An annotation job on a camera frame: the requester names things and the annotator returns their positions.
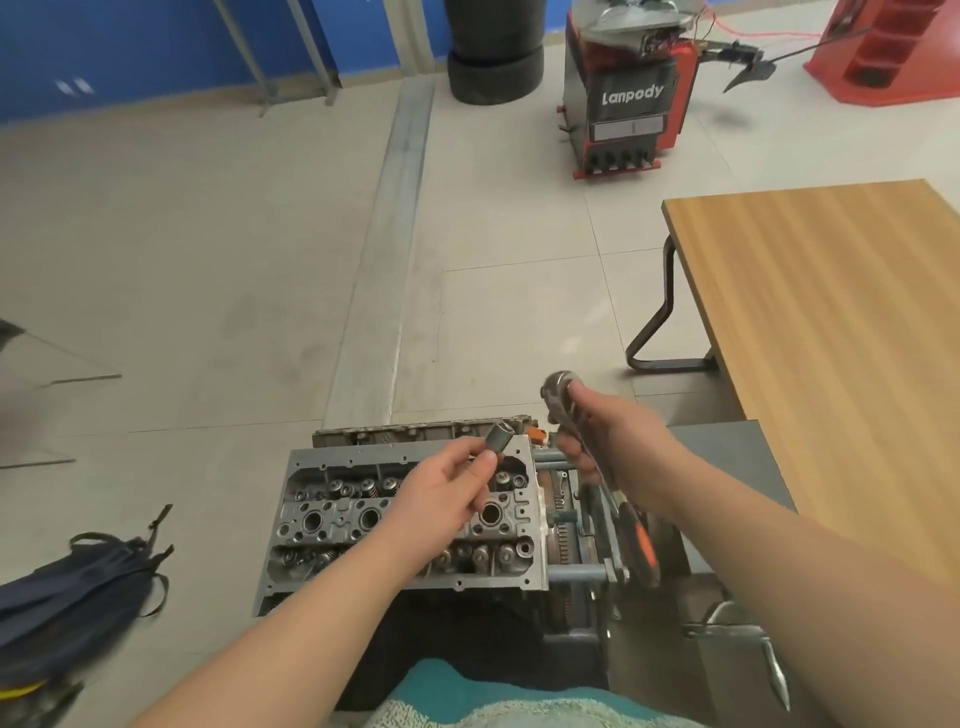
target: engine block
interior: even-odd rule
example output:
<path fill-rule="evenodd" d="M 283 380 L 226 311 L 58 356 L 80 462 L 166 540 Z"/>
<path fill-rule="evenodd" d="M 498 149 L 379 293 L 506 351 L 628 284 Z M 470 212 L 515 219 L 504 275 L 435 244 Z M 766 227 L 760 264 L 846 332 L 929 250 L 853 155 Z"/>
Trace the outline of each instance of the engine block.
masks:
<path fill-rule="evenodd" d="M 523 431 L 522 422 L 514 425 Z M 387 515 L 403 478 L 449 439 L 464 434 L 466 426 L 482 429 L 483 424 L 397 427 L 389 439 L 366 437 L 365 430 L 348 436 L 318 433 L 318 447 L 293 450 L 255 613 L 267 614 L 361 541 Z M 529 437 L 511 440 L 489 487 L 486 505 L 406 589 L 549 589 L 546 504 Z"/>

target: yellow object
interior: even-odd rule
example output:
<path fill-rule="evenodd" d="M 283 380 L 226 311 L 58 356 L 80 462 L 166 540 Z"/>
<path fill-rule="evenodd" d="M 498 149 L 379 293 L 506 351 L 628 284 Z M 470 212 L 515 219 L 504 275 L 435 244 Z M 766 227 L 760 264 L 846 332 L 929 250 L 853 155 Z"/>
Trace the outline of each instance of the yellow object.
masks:
<path fill-rule="evenodd" d="M 0 691 L 0 700 L 14 700 L 15 698 L 29 695 L 31 692 L 42 686 L 43 682 L 45 681 L 33 683 L 32 685 L 28 685 L 26 688 L 10 688 L 9 690 Z"/>

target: black tire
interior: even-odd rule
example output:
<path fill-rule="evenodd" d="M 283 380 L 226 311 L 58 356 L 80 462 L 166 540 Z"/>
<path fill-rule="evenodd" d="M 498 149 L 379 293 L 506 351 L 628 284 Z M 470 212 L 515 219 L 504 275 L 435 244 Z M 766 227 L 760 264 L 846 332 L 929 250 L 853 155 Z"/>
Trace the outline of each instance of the black tire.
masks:
<path fill-rule="evenodd" d="M 543 43 L 546 0 L 444 0 L 453 52 L 465 61 L 514 61 Z"/>
<path fill-rule="evenodd" d="M 453 53 L 446 59 L 453 98 L 478 107 L 506 104 L 523 98 L 543 79 L 543 46 L 518 61 L 476 65 Z"/>

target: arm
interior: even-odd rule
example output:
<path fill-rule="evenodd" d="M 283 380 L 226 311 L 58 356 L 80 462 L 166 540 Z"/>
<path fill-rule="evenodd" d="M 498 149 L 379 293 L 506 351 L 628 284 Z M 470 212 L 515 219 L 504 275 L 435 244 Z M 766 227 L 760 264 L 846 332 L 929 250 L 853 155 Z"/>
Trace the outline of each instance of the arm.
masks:
<path fill-rule="evenodd" d="M 842 724 L 960 724 L 955 594 L 712 467 L 645 407 L 583 385 L 570 394 L 617 485 L 690 538 Z M 590 476 L 576 441 L 559 444 Z"/>
<path fill-rule="evenodd" d="M 184 678 L 133 728 L 320 725 L 394 596 L 486 502 L 497 458 L 484 446 L 461 438 L 417 465 L 369 536 Z"/>

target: black metal frame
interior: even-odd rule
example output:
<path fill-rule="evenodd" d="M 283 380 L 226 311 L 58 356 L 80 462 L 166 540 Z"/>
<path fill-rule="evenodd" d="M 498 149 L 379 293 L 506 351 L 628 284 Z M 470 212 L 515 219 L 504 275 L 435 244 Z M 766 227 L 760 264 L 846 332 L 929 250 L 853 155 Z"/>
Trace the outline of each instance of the black metal frame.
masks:
<path fill-rule="evenodd" d="M 647 325 L 640 330 L 627 347 L 627 366 L 644 374 L 679 374 L 681 372 L 709 372 L 717 368 L 716 356 L 713 351 L 707 352 L 702 359 L 657 359 L 647 361 L 637 359 L 637 352 L 643 345 L 653 338 L 658 329 L 670 318 L 673 313 L 673 257 L 677 246 L 673 236 L 667 235 L 663 243 L 663 305 L 653 315 Z"/>

